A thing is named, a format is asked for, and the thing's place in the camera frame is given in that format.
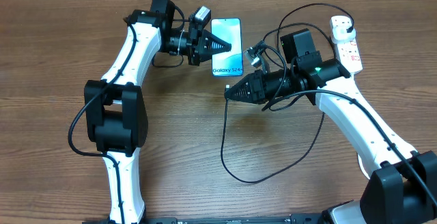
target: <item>white robotic arm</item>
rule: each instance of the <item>white robotic arm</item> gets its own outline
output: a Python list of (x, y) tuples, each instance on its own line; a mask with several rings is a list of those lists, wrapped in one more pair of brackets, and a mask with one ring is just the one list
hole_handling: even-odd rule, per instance
[[(145, 78), (145, 73), (150, 66), (152, 58), (161, 47), (160, 29), (148, 23), (135, 23), (132, 25), (137, 35), (137, 43), (132, 56), (124, 68), (121, 75), (115, 82), (118, 85), (133, 83), (141, 86)], [(102, 80), (112, 80), (117, 71), (123, 65), (134, 40), (133, 32), (128, 27), (128, 36), (109, 71), (102, 77)], [(114, 103), (121, 104), (121, 100), (114, 100)], [(121, 182), (122, 208), (125, 223), (140, 223), (143, 218), (145, 204), (141, 197), (139, 186), (139, 152), (141, 148), (136, 148), (132, 156), (126, 156), (124, 152), (107, 152), (117, 162), (119, 162), (119, 173)], [(122, 223), (118, 192), (117, 175), (111, 160), (103, 158), (108, 171), (109, 187), (111, 189), (111, 213), (109, 218), (116, 223)]]
[[(88, 137), (104, 154), (111, 189), (111, 213), (106, 222), (131, 224), (144, 220), (139, 153), (147, 137), (148, 121), (141, 86), (155, 54), (185, 55), (188, 64), (198, 66), (213, 54), (231, 50), (231, 44), (203, 29), (211, 18), (208, 8), (203, 6), (190, 15), (188, 32), (184, 32), (184, 24), (171, 28), (176, 10), (185, 22), (182, 11), (170, 0), (153, 0), (150, 11), (135, 10), (126, 19), (128, 35), (115, 63), (101, 81), (88, 81), (85, 86), (83, 110)], [(213, 43), (222, 47), (212, 48)], [(122, 112), (105, 110), (105, 105), (112, 104), (122, 105)], [(99, 155), (80, 152), (70, 139), (69, 143), (78, 154)]]
[[(411, 152), (416, 152), (416, 149), (399, 137), (364, 99), (354, 79), (339, 77), (327, 81), (326, 85), (320, 89), (355, 98), (371, 113), (405, 158), (411, 158)], [(399, 157), (387, 145), (369, 118), (356, 105), (343, 98), (323, 93), (316, 94), (316, 104), (338, 125), (358, 152), (369, 176), (373, 171), (380, 169), (381, 163), (385, 161), (392, 165), (400, 162)]]
[[(115, 84), (125, 85), (127, 83), (133, 83), (140, 87), (143, 84), (145, 73), (153, 57), (161, 48), (161, 34), (158, 27), (154, 27), (149, 23), (135, 23), (132, 26), (137, 34), (137, 43), (132, 57), (130, 57), (128, 64), (124, 68), (123, 75), (116, 80)], [(133, 40), (133, 32), (130, 27), (128, 27), (126, 41), (114, 64), (108, 72), (102, 76), (102, 80), (112, 80), (115, 77), (132, 48)]]

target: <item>black cable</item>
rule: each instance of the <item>black cable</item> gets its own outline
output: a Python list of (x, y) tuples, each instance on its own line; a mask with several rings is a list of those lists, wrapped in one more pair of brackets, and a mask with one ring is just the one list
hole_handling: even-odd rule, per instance
[(262, 179), (260, 179), (260, 180), (254, 180), (254, 181), (241, 180), (240, 178), (238, 178), (237, 176), (235, 176), (233, 173), (231, 173), (230, 170), (228, 170), (228, 168), (226, 167), (225, 161), (223, 160), (223, 147), (224, 147), (224, 145), (225, 145), (226, 121), (227, 121), (227, 104), (228, 104), (228, 102), (229, 102), (229, 100), (227, 99), (227, 100), (226, 100), (226, 105), (225, 105), (225, 122), (224, 122), (224, 124), (223, 124), (223, 137), (222, 137), (222, 141), (221, 141), (221, 150), (220, 150), (221, 164), (223, 165), (223, 167), (225, 168), (226, 172), (227, 172), (229, 175), (231, 175), (232, 177), (234, 177), (236, 180), (238, 180), (238, 181), (240, 181), (240, 182), (243, 182), (243, 183), (249, 183), (249, 184), (257, 184), (257, 183), (263, 182), (264, 180), (270, 179), (271, 177), (273, 177), (273, 176), (275, 176), (275, 175), (277, 175), (277, 174), (279, 174), (279, 173), (284, 172), (285, 170), (287, 170), (287, 169), (293, 167), (294, 165), (297, 165), (300, 161), (302, 161), (302, 160), (303, 160), (303, 159), (304, 159), (304, 158), (309, 154), (309, 152), (311, 151), (311, 149), (313, 149), (314, 143), (315, 143), (315, 141), (317, 140), (317, 137), (319, 136), (320, 130), (322, 129), (323, 120), (324, 120), (324, 118), (325, 118), (325, 113), (323, 113), (323, 114), (322, 114), (322, 120), (320, 121), (320, 125), (319, 125), (319, 128), (318, 128), (318, 130), (317, 130), (317, 133), (315, 134), (315, 137), (314, 137), (313, 143), (311, 143), (311, 145), (310, 145), (309, 149), (307, 150), (307, 152), (305, 152), (305, 154), (304, 154), (302, 157), (300, 157), (296, 162), (294, 162), (294, 163), (292, 163), (291, 165), (288, 165), (288, 166), (286, 166), (285, 168), (283, 168), (283, 169), (281, 169), (281, 170), (279, 170), (279, 171), (277, 171), (277, 172), (275, 172), (275, 173), (272, 173), (272, 174), (270, 174), (269, 176), (266, 176), (266, 177), (264, 177), (264, 178), (262, 178)]
[(299, 8), (296, 8), (296, 9), (292, 10), (291, 12), (289, 12), (287, 15), (285, 15), (285, 16), (282, 18), (281, 22), (279, 23), (278, 33), (277, 33), (277, 42), (278, 42), (278, 44), (277, 44), (277, 50), (278, 50), (278, 51), (279, 51), (279, 29), (281, 28), (281, 25), (282, 25), (283, 21), (284, 21), (284, 20), (285, 20), (289, 15), (293, 14), (294, 12), (296, 12), (296, 11), (298, 11), (298, 10), (300, 10), (300, 9), (303, 9), (303, 8), (307, 8), (307, 7), (313, 6), (313, 5), (325, 5), (325, 6), (330, 6), (330, 7), (332, 7), (332, 8), (336, 8), (336, 9), (338, 9), (338, 10), (341, 10), (341, 11), (344, 12), (346, 15), (348, 15), (348, 16), (350, 17), (350, 20), (352, 21), (352, 25), (348, 28), (347, 32), (350, 33), (350, 32), (352, 32), (352, 30), (354, 30), (354, 19), (353, 19), (352, 16), (351, 16), (347, 11), (345, 11), (344, 9), (342, 9), (342, 8), (336, 6), (336, 5), (331, 5), (331, 4), (329, 4), (329, 3), (310, 3), (310, 4), (308, 4), (308, 5), (303, 5), (303, 6), (300, 6)]
[[(278, 29), (273, 29), (272, 31), (270, 31), (270, 32), (268, 32), (264, 37), (263, 37), (263, 41), (266, 41), (266, 38), (267, 38), (267, 36), (269, 36), (271, 33), (274, 33), (274, 32), (276, 32), (276, 31), (280, 31), (281, 29), (285, 29), (285, 28), (288, 28), (288, 27), (293, 27), (293, 26), (299, 26), (299, 25), (306, 25), (306, 26), (310, 26), (310, 27), (313, 27), (313, 28), (315, 28), (315, 29), (317, 29), (324, 37), (325, 37), (325, 39), (328, 41), (328, 43), (330, 44), (330, 47), (333, 49), (333, 53), (334, 53), (334, 58), (337, 58), (337, 55), (336, 55), (336, 53), (335, 53), (335, 46), (334, 46), (334, 42), (326, 35), (326, 33), (325, 32), (323, 32), (323, 30), (321, 30), (319, 27), (317, 27), (317, 26), (315, 26), (314, 24), (311, 24), (311, 23), (290, 23), (290, 24), (288, 24), (288, 25), (285, 25), (285, 26), (282, 26), (282, 27), (279, 27)], [(277, 47), (277, 50), (279, 51), (279, 43), (278, 42), (276, 42), (276, 47)], [(273, 61), (273, 59), (272, 58), (270, 58), (270, 56), (267, 54), (267, 53), (265, 53), (266, 54), (266, 56), (267, 56), (267, 58), (272, 62), (272, 63), (274, 63), (274, 64), (276, 64), (277, 66), (279, 66), (280, 68), (282, 68), (277, 62), (275, 62), (275, 61)]]
[(277, 98), (276, 100), (273, 100), (271, 102), (272, 104), (270, 104), (269, 108), (272, 105), (275, 105), (276, 103), (281, 102), (282, 100), (285, 100), (285, 99), (288, 99), (288, 98), (291, 98), (294, 96), (301, 96), (301, 95), (305, 95), (305, 94), (316, 94), (316, 93), (334, 95), (334, 96), (346, 99), (347, 101), (350, 102), (350, 104), (355, 104), (369, 118), (370, 122), (375, 126), (376, 130), (378, 130), (378, 132), (381, 134), (384, 141), (386, 141), (386, 143), (389, 145), (389, 147), (392, 149), (392, 151), (394, 151), (394, 153), (399, 157), (399, 159), (401, 159), (401, 161), (405, 164), (405, 166), (407, 166), (408, 170), (410, 170), (410, 172), (413, 174), (414, 178), (417, 180), (419, 185), (422, 187), (422, 189), (425, 191), (425, 193), (428, 195), (428, 197), (433, 202), (434, 213), (436, 213), (437, 201), (434, 198), (434, 196), (432, 195), (431, 191), (426, 186), (426, 184), (424, 183), (424, 181), (422, 180), (422, 178), (420, 177), (420, 175), (414, 170), (414, 168), (407, 161), (407, 159), (405, 159), (405, 157), (402, 155), (402, 153), (397, 149), (396, 145), (393, 142), (391, 142), (390, 138), (383, 131), (383, 129), (378, 124), (378, 122), (375, 120), (375, 118), (371, 115), (371, 113), (362, 104), (360, 104), (355, 98), (351, 98), (347, 95), (340, 94), (340, 93), (333, 92), (333, 91), (329, 91), (329, 90), (323, 90), (323, 89), (307, 90), (307, 91), (302, 91), (302, 92), (296, 92), (294, 94), (290, 94), (290, 95), (287, 95), (287, 96), (284, 96), (281, 98)]
[(182, 19), (180, 20), (180, 22), (182, 22), (182, 24), (181, 24), (179, 27), (175, 28), (174, 30), (176, 30), (176, 31), (181, 31), (181, 30), (184, 28), (184, 26), (185, 26), (184, 13), (183, 13), (182, 10), (181, 10), (178, 6), (176, 6), (176, 5), (175, 5), (175, 9), (179, 12), (180, 16), (182, 17)]
[(157, 66), (157, 65), (155, 65), (155, 58), (152, 58), (152, 65), (155, 68), (176, 68), (176, 67), (181, 66), (184, 63), (184, 56), (183, 55), (180, 55), (180, 56), (182, 57), (182, 60), (178, 64), (176, 64), (174, 66)]
[(111, 162), (113, 163), (114, 169), (115, 169), (115, 175), (117, 176), (117, 195), (118, 195), (118, 207), (120, 208), (120, 215), (122, 216), (122, 224), (124, 224), (124, 212), (123, 212), (123, 201), (122, 201), (122, 190), (121, 190), (121, 182), (120, 182), (120, 173), (119, 173), (119, 168), (118, 168), (118, 162), (112, 157), (109, 156), (106, 153), (93, 153), (93, 152), (82, 152), (79, 149), (77, 149), (74, 144), (73, 144), (73, 130), (74, 127), (76, 126), (77, 122), (79, 121), (79, 119), (81, 118), (81, 116), (84, 114), (84, 112), (87, 110), (87, 108), (89, 107), (89, 105), (95, 100), (97, 99), (97, 97), (99, 97), (100, 95), (102, 95), (103, 93), (105, 93), (105, 91), (112, 86), (112, 84), (114, 84), (114, 82), (116, 82), (116, 80), (123, 75), (123, 70), (126, 67), (126, 65), (129, 62), (129, 59), (132, 57), (132, 54), (134, 52), (135, 46), (137, 45), (137, 33), (135, 32), (134, 27), (128, 22), (129, 20), (125, 20), (125, 22), (128, 24), (130, 30), (132, 30), (133, 33), (133, 41), (132, 41), (132, 47), (130, 48), (129, 54), (126, 57), (126, 60), (124, 60), (124, 63), (122, 64), (122, 67), (117, 71), (117, 74), (115, 75), (115, 77), (109, 82), (107, 83), (98, 94), (94, 95), (94, 97), (89, 100), (83, 107), (82, 109), (77, 113), (76, 117), (73, 119), (73, 122), (70, 125), (70, 129), (68, 130), (68, 145), (71, 147), (71, 149), (73, 150), (73, 152), (76, 152), (79, 155), (82, 156), (97, 156), (97, 157), (104, 157), (107, 158), (109, 160), (111, 160)]
[(271, 109), (272, 107), (270, 107), (270, 110), (271, 111), (282, 111), (288, 107), (291, 107), (295, 102), (297, 102), (299, 100), (299, 98), (302, 98), (302, 97), (303, 97), (303, 95), (299, 95), (299, 96), (295, 97), (289, 104), (285, 105), (284, 107), (277, 108), (277, 109)]
[(264, 45), (264, 47), (272, 50), (276, 55), (278, 55), (279, 59), (282, 61), (282, 64), (283, 64), (284, 75), (283, 75), (283, 78), (281, 80), (281, 84), (279, 84), (278, 90), (276, 91), (276, 93), (274, 93), (273, 98), (267, 102), (266, 106), (262, 109), (262, 111), (265, 111), (267, 109), (266, 107), (270, 104), (270, 101), (274, 100), (278, 96), (278, 94), (281, 91), (281, 88), (285, 82), (285, 78), (287, 78), (287, 62), (285, 61), (285, 59), (281, 56), (281, 54), (278, 51), (276, 51), (275, 48), (268, 46), (266, 44)]

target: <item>power strip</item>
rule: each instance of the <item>power strip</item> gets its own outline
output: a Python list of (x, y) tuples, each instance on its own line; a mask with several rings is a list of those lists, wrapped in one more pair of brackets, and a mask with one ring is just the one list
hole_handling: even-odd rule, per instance
[(333, 16), (329, 22), (331, 28), (331, 36), (335, 45), (335, 52), (337, 59), (343, 64), (343, 66), (350, 72), (351, 75), (358, 74), (363, 70), (363, 64), (361, 63), (360, 53), (358, 51), (358, 45), (356, 44), (356, 33), (352, 39), (347, 42), (339, 42), (335, 38), (343, 38), (339, 35), (340, 30), (338, 28), (347, 28), (352, 25), (350, 18), (347, 16)]

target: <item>smartphone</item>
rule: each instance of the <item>smartphone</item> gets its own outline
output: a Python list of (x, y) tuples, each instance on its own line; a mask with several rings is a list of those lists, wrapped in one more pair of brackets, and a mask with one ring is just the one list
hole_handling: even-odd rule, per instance
[(243, 55), (241, 51), (242, 43), (240, 19), (212, 19), (211, 33), (232, 45), (232, 48), (229, 52), (214, 54), (212, 56), (212, 75), (243, 75)]

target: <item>power plug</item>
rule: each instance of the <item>power plug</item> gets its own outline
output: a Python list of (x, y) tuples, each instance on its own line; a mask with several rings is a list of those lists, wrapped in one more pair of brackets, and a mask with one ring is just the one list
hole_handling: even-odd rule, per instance
[(345, 42), (337, 43), (334, 41), (335, 32), (338, 32), (336, 28), (344, 29), (346, 32), (347, 28), (352, 25), (350, 18), (347, 16), (333, 16), (330, 19), (330, 27), (333, 30), (332, 38), (335, 46), (335, 52), (337, 54), (337, 59), (343, 64), (343, 66), (354, 75), (363, 70), (363, 64), (361, 63), (360, 53), (358, 51), (358, 46), (356, 44), (356, 32), (355, 29), (352, 33), (347, 33), (348, 37), (354, 36)]
[(350, 18), (347, 16), (333, 16), (330, 19), (330, 28), (332, 31), (333, 42), (335, 44), (349, 42), (356, 37), (355, 29), (348, 33), (348, 29), (352, 26)]

